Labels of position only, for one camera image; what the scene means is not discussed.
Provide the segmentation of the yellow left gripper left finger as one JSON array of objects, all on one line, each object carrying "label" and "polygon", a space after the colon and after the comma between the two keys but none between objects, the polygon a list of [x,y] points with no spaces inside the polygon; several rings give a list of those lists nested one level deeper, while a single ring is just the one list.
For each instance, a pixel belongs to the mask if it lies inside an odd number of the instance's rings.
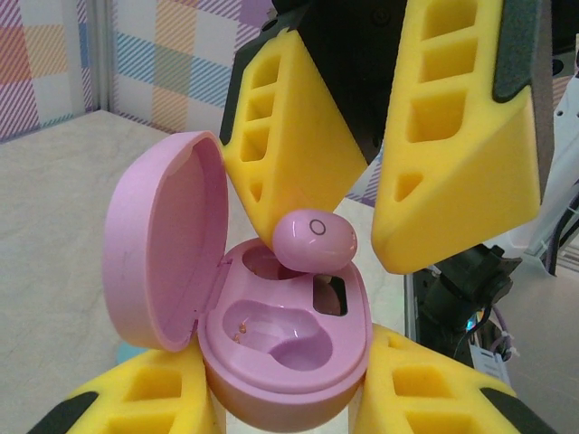
[{"label": "yellow left gripper left finger", "polygon": [[148,350],[86,382],[26,434],[226,434],[198,343]]}]

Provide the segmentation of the pink earbud charging case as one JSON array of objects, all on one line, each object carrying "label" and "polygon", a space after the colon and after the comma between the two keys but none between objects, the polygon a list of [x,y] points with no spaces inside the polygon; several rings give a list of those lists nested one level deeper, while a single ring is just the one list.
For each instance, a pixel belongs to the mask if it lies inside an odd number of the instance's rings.
[{"label": "pink earbud charging case", "polygon": [[353,260],[330,274],[285,268],[259,239],[226,246],[228,183],[210,132],[177,133],[122,175],[106,217],[109,316],[134,346],[200,345],[210,389],[259,429],[312,429],[350,402],[372,320]]}]

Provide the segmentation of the pink wireless earbud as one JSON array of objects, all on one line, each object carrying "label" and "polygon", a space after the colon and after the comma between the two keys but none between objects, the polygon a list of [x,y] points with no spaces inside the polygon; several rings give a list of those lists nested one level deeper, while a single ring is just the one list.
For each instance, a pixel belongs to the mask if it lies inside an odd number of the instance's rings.
[{"label": "pink wireless earbud", "polygon": [[352,225],[339,215],[301,209],[280,219],[272,234],[271,247],[287,269],[330,274],[352,261],[357,236]]}]

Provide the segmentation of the aluminium frame corner post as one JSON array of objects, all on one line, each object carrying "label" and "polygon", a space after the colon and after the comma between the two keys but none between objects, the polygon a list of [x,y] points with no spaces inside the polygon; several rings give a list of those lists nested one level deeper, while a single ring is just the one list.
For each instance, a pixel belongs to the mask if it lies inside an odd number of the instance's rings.
[{"label": "aluminium frame corner post", "polygon": [[85,93],[87,111],[111,111],[113,105],[113,0],[79,0],[79,25],[84,26],[81,37],[82,78],[88,79]]}]

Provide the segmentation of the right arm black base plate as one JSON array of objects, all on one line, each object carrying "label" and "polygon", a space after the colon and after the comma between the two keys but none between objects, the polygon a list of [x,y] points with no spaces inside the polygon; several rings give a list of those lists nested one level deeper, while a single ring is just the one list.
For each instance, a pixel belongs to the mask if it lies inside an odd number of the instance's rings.
[{"label": "right arm black base plate", "polygon": [[453,352],[454,319],[451,312],[454,296],[444,281],[429,269],[414,274],[416,341],[441,354]]}]

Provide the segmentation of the white label tag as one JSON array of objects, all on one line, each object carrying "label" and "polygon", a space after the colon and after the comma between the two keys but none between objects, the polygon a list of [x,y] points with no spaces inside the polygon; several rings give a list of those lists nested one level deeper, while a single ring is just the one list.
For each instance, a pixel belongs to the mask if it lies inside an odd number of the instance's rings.
[{"label": "white label tag", "polygon": [[489,349],[484,349],[475,344],[470,344],[469,349],[470,358],[475,370],[501,380],[507,385],[511,385],[506,362],[503,360],[502,354],[498,351],[499,347],[507,341],[508,339],[506,337],[500,337]]}]

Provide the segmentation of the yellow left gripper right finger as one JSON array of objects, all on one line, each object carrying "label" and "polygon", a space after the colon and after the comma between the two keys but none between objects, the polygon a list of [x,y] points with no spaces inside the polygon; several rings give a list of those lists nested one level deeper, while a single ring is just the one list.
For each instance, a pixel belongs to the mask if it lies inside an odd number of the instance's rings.
[{"label": "yellow left gripper right finger", "polygon": [[356,434],[558,434],[500,379],[377,327]]}]

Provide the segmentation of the aluminium mounting rail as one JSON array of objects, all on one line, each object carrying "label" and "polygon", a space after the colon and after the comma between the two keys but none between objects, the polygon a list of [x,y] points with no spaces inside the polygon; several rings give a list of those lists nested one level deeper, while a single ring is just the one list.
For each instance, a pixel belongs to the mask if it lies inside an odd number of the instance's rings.
[{"label": "aluminium mounting rail", "polygon": [[422,342],[419,305],[427,288],[423,285],[425,276],[426,272],[420,270],[403,277],[404,335],[417,344]]}]

